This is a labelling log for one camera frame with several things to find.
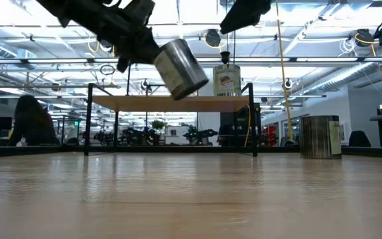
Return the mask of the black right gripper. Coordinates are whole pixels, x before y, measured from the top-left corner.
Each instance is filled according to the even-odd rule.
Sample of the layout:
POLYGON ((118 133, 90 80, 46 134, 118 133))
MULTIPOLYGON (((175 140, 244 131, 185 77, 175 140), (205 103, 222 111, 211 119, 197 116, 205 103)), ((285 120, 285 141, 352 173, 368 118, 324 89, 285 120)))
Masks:
POLYGON ((273 0, 236 0, 229 12, 229 16, 220 24, 220 33, 227 33, 255 26, 260 16, 271 10, 273 0))

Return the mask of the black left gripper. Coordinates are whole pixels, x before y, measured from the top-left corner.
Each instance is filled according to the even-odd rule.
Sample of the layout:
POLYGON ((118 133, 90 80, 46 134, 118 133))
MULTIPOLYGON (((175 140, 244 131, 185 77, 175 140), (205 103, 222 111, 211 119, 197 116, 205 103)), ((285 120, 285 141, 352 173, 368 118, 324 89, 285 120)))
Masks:
MULTIPOLYGON (((118 42, 132 44, 130 57, 134 63, 152 64, 160 53, 160 46, 155 42, 152 28, 148 28, 149 18, 155 8, 151 0, 132 0, 125 7, 120 7, 121 1, 94 0, 99 7, 99 15, 103 23, 96 33, 97 40, 109 42, 112 45, 118 42)), ((124 73, 130 65, 130 60, 120 56, 117 61, 117 70, 124 73)))

